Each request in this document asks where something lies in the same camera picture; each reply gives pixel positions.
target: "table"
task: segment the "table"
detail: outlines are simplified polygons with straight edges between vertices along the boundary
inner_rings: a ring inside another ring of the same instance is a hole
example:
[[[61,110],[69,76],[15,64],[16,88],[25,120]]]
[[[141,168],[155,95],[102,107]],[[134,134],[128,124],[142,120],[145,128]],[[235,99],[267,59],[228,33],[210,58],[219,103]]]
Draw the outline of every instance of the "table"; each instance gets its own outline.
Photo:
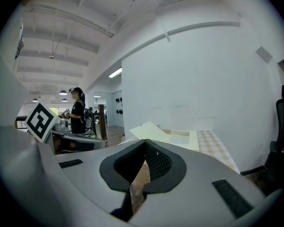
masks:
[[[171,132],[170,130],[163,131],[167,134]],[[213,131],[197,131],[197,136],[199,142],[199,152],[216,158],[217,160],[221,161],[223,164],[240,174],[240,170],[232,159],[230,153]],[[137,138],[134,136],[133,138],[122,143],[136,139]]]

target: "ceiling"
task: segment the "ceiling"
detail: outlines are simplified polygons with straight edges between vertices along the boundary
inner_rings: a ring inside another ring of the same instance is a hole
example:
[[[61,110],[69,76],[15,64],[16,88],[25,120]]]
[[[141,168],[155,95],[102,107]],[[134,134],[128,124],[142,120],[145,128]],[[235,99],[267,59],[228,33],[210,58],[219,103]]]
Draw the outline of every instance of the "ceiling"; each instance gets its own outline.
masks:
[[[92,90],[94,92],[114,93],[122,90],[122,74],[113,78],[105,77],[95,85]]]
[[[25,47],[15,73],[31,94],[76,87],[101,46],[129,21],[175,1],[35,0],[23,17]]]

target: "ceiling light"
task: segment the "ceiling light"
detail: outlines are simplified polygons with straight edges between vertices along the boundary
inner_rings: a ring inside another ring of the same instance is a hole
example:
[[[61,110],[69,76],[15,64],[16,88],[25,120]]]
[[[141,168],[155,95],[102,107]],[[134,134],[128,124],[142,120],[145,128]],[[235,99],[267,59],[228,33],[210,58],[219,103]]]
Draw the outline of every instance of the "ceiling light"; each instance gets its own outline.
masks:
[[[67,92],[65,90],[62,90],[59,94],[60,95],[67,95]]]
[[[116,75],[120,74],[122,72],[122,68],[120,68],[119,70],[116,70],[113,74],[111,74],[109,77],[110,78],[113,78],[115,77]]]

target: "black office chair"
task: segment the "black office chair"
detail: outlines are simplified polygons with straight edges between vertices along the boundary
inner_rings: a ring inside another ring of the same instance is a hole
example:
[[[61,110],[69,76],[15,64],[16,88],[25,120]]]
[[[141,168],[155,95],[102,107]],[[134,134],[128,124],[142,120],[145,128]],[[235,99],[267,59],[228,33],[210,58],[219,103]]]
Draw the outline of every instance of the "black office chair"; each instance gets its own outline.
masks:
[[[265,162],[265,167],[268,167],[276,155],[284,148],[284,99],[280,99],[276,102],[276,111],[279,122],[279,133],[277,140],[270,142],[270,153]]]
[[[261,178],[267,183],[267,193],[284,187],[284,99],[276,102],[276,111],[279,122],[279,133],[277,141],[270,143],[270,153],[264,164]]]

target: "paper sheet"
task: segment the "paper sheet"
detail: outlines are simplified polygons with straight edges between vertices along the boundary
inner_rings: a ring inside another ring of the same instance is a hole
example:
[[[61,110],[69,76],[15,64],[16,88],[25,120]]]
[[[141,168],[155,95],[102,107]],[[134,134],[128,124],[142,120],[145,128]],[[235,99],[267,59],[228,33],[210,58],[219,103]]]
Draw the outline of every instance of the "paper sheet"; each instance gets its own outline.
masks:
[[[164,133],[152,122],[147,122],[141,126],[130,130],[140,140],[157,140],[170,144],[171,135]]]
[[[179,137],[186,136],[188,137],[188,143],[182,144],[179,143],[173,143],[173,140],[179,140]],[[171,144],[174,144],[176,146],[183,147],[185,149],[190,150],[199,150],[199,141],[198,141],[198,135],[197,131],[172,131],[171,132]]]
[[[141,126],[131,129],[130,132],[139,140],[157,140],[189,150],[199,150],[196,131],[171,131],[171,134],[167,134],[152,122],[147,122]]]

